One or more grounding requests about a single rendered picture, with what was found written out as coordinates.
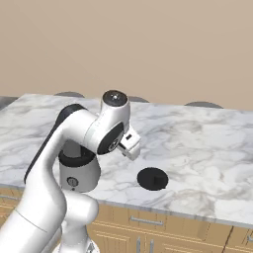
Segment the wooden drawer front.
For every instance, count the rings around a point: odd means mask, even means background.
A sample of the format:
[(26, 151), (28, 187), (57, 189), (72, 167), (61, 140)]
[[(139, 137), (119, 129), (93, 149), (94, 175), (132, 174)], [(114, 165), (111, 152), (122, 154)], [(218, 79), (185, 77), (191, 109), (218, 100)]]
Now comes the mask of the wooden drawer front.
[[(24, 190), (12, 187), (0, 187), (0, 196), (16, 197), (21, 199)], [(0, 199), (0, 215), (8, 215), (17, 206), (19, 201)]]
[(247, 241), (247, 235), (253, 237), (253, 229), (234, 227), (231, 233), (231, 246), (236, 250), (245, 250), (253, 253), (253, 242)]
[[(161, 226), (131, 221), (129, 219), (131, 215), (137, 218), (163, 221), (164, 224)], [(142, 228), (149, 231), (164, 233), (165, 235), (183, 237), (217, 246), (225, 245), (231, 230), (229, 225), (200, 221), (171, 214), (133, 210), (109, 205), (99, 205), (97, 220), (109, 224)]]

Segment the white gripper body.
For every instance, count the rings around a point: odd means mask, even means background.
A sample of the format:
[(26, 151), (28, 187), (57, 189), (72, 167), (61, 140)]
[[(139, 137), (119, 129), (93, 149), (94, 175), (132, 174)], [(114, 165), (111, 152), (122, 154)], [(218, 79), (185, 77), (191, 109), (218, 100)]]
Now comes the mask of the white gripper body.
[(118, 150), (123, 156), (133, 161), (140, 154), (140, 144), (138, 141), (123, 139), (118, 145)]

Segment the dark grey stool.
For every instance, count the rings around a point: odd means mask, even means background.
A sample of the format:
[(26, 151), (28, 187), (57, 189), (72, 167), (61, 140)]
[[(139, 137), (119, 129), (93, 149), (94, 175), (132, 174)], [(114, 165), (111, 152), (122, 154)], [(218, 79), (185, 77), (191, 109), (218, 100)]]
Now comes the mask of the dark grey stool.
[(71, 91), (59, 92), (59, 93), (54, 94), (54, 96), (85, 98), (82, 94), (77, 93), (77, 92), (71, 92)]
[(217, 105), (211, 102), (205, 102), (205, 101), (191, 102), (191, 103), (186, 104), (185, 106), (223, 109), (223, 107), (220, 105)]
[(149, 103), (147, 100), (141, 98), (141, 97), (136, 97), (136, 96), (128, 96), (129, 100), (131, 102), (138, 102), (138, 103)]

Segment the wooden cupboard door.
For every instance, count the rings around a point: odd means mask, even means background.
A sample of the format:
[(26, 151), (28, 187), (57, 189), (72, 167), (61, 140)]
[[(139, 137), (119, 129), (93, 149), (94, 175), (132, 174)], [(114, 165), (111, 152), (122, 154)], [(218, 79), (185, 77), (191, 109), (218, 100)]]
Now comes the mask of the wooden cupboard door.
[(150, 240), (154, 240), (153, 253), (223, 253), (223, 246), (178, 237), (146, 236), (146, 253), (149, 253)]
[(143, 232), (102, 224), (89, 225), (88, 232), (101, 253), (136, 253), (137, 237), (140, 237), (140, 253), (145, 253)]

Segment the white blender with black band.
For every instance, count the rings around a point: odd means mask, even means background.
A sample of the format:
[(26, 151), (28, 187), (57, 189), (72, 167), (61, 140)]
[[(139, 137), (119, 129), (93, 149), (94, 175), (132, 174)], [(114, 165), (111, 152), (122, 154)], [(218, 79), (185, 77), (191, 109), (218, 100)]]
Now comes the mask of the white blender with black band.
[(97, 187), (101, 167), (93, 152), (67, 140), (58, 154), (58, 160), (59, 183), (62, 189), (87, 193)]

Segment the black round blender lid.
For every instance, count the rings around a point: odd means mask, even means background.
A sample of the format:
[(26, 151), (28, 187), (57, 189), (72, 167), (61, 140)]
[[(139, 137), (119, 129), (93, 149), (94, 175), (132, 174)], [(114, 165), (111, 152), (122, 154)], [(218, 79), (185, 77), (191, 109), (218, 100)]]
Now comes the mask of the black round blender lid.
[(155, 167), (146, 167), (137, 174), (137, 183), (148, 191), (160, 191), (167, 187), (169, 178), (167, 174)]

